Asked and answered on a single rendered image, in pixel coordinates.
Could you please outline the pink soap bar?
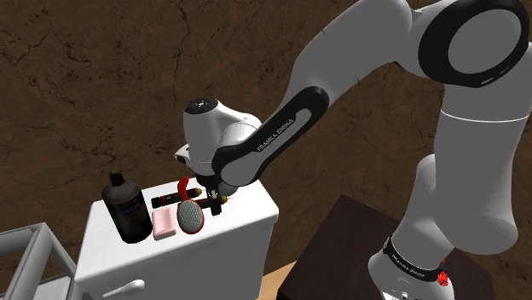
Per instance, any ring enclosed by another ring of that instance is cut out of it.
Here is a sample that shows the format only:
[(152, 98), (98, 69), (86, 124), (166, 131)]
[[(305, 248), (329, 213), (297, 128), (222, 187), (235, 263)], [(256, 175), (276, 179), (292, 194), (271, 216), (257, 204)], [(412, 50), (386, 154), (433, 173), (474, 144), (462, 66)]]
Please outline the pink soap bar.
[(161, 240), (176, 234), (176, 220), (171, 207), (165, 207), (152, 213), (153, 238)]

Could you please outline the black bottle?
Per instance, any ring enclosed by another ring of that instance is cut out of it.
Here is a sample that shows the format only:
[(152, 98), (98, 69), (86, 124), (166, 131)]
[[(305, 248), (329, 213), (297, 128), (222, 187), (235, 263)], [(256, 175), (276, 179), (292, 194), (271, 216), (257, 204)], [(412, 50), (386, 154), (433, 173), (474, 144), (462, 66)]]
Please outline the black bottle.
[(127, 244), (143, 241), (152, 233), (153, 224), (139, 183), (122, 173), (110, 174), (109, 180), (101, 196), (120, 238)]

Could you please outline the grey metal frame shelf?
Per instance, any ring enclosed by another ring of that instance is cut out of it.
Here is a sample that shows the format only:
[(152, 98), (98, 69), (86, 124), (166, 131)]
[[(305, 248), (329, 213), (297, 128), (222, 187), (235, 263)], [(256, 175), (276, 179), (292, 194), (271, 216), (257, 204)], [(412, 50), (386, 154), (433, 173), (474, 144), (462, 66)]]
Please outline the grey metal frame shelf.
[(0, 257), (21, 250), (23, 256), (3, 300), (33, 300), (49, 257), (71, 280), (76, 273), (76, 264), (45, 222), (0, 233)]

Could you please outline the black and red marker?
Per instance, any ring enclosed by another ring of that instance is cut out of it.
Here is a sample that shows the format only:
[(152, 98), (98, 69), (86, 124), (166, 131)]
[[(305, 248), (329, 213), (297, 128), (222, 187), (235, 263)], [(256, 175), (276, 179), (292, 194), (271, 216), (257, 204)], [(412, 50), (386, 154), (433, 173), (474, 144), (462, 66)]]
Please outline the black and red marker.
[[(200, 188), (191, 188), (186, 190), (186, 196), (189, 199), (196, 198), (202, 194)], [(155, 197), (151, 199), (151, 204), (153, 209), (160, 208), (162, 206), (175, 204), (182, 201), (182, 195), (180, 193), (171, 193), (163, 196)]]
[(228, 201), (226, 196), (217, 195), (213, 198), (205, 199), (196, 199), (195, 202), (200, 206), (201, 209), (210, 208), (213, 205), (223, 205)]

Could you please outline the red brush with grey pad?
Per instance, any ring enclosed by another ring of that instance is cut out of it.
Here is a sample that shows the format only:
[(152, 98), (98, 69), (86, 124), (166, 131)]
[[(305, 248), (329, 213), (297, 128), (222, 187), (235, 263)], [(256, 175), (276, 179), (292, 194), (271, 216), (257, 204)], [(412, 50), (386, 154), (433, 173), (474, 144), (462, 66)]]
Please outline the red brush with grey pad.
[(188, 181), (185, 176), (177, 184), (182, 201), (177, 206), (176, 219), (185, 234), (196, 234), (204, 227), (205, 217), (200, 205), (187, 196)]

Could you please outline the white toilet tank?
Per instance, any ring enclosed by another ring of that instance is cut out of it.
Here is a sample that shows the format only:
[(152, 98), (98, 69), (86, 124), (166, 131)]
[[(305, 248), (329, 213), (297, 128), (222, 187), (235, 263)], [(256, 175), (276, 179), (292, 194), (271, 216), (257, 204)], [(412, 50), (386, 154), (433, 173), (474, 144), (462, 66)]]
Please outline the white toilet tank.
[(94, 300), (257, 300), (279, 209), (261, 182), (241, 187), (196, 234), (126, 244), (104, 202), (90, 207), (75, 282)]

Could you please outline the dark robot stand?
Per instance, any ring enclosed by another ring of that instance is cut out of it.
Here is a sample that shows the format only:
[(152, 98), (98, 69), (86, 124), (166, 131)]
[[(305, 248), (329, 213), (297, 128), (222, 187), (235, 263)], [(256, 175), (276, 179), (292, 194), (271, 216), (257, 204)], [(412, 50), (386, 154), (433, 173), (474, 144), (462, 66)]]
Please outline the dark robot stand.
[(281, 284), (276, 300), (383, 300), (367, 261), (398, 224), (340, 195)]

